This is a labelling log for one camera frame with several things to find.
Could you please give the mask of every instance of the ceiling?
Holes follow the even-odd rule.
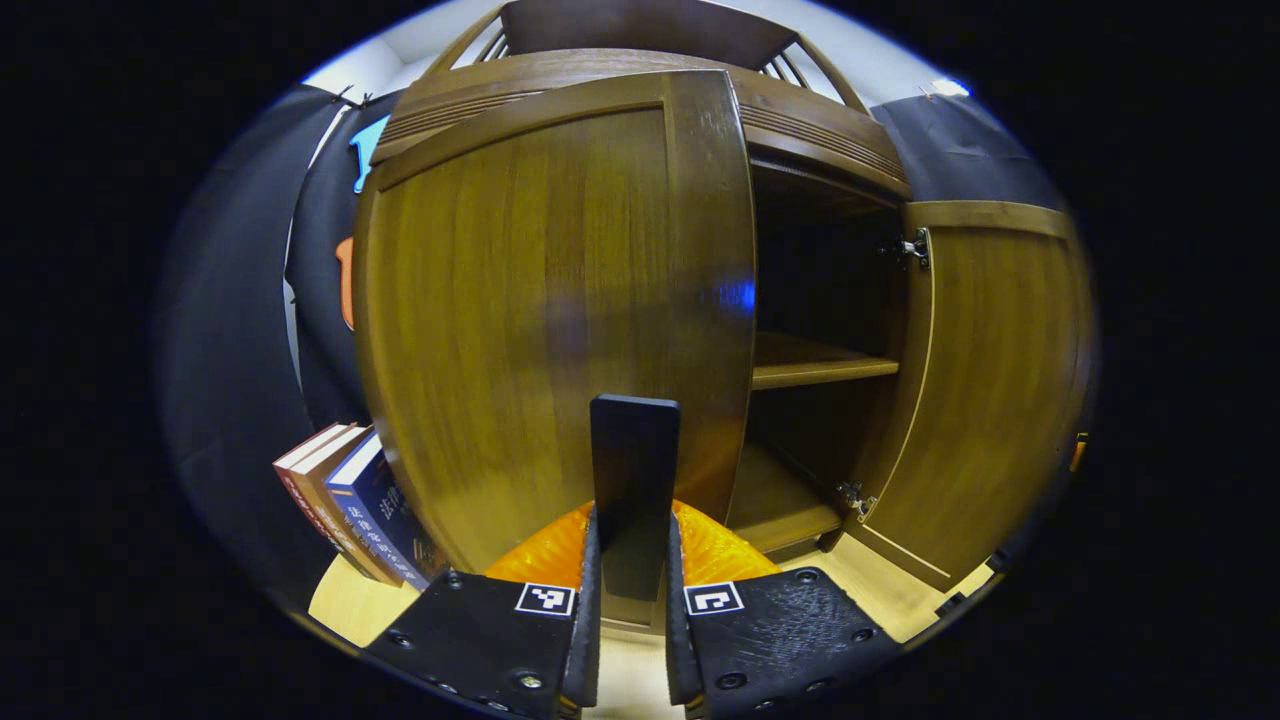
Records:
[[[342,92],[360,100],[366,94],[378,97],[407,87],[431,64],[444,47],[480,15],[504,0],[451,0],[404,19],[380,35],[338,55],[303,82]],[[808,37],[849,79],[863,102],[870,108],[924,95],[947,92],[934,86],[945,73],[849,17],[809,0],[719,0],[740,10],[790,27]],[[462,63],[467,61],[463,55]],[[814,90],[836,97],[835,88],[812,63],[797,58]]]

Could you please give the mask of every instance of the screw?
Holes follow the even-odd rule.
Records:
[[[404,650],[412,650],[413,648],[413,641],[408,635],[406,635],[403,633],[397,633],[396,630],[388,630],[387,632],[387,637],[393,643],[403,647]]]
[[[728,673],[727,675],[721,675],[719,680],[716,680],[716,687],[722,691],[733,691],[741,688],[746,684],[746,675],[741,673]]]

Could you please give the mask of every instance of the door hinge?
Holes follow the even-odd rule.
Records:
[[[899,236],[897,240],[890,245],[890,247],[881,249],[881,254],[895,254],[899,260],[905,260],[908,256],[920,259],[920,269],[929,269],[929,245],[931,245],[929,228],[915,228],[915,238],[908,241]]]
[[[850,510],[858,512],[859,523],[861,523],[863,518],[865,518],[867,514],[872,511],[872,507],[876,507],[876,501],[878,500],[876,496],[865,498],[861,497],[860,495],[861,489],[863,489],[861,483],[855,483],[855,484],[840,483],[838,486],[836,486],[836,492],[840,493],[840,497],[841,500],[845,501],[845,505],[849,506]]]

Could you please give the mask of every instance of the orange object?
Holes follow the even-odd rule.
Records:
[[[1075,434],[1075,452],[1071,454],[1071,466],[1068,471],[1074,473],[1080,466],[1080,460],[1084,457],[1084,446],[1089,439],[1089,433],[1076,433]]]
[[[685,585],[750,580],[781,571],[751,543],[701,511],[678,500],[671,507],[680,521]]]
[[[355,238],[338,243],[338,250],[333,255],[342,263],[342,319],[352,331],[356,329],[356,311],[351,305],[351,250],[356,245]]]
[[[671,509],[680,523],[686,585],[749,580],[780,571],[760,551],[692,506],[677,500]],[[591,503],[586,502],[561,516],[498,559],[485,575],[513,583],[580,587],[590,515]]]
[[[512,583],[576,588],[582,584],[582,547],[591,502],[579,506],[529,536],[489,566],[485,577]]]

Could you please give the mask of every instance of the cabinet door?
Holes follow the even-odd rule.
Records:
[[[364,195],[370,410],[458,569],[483,573],[593,498],[602,392],[680,402],[676,497],[726,519],[755,229],[724,72],[609,78],[485,111],[379,165]]]
[[[915,202],[929,268],[908,266],[896,400],[851,532],[946,592],[1027,519],[1069,464],[1093,365],[1088,269],[1066,215]]]

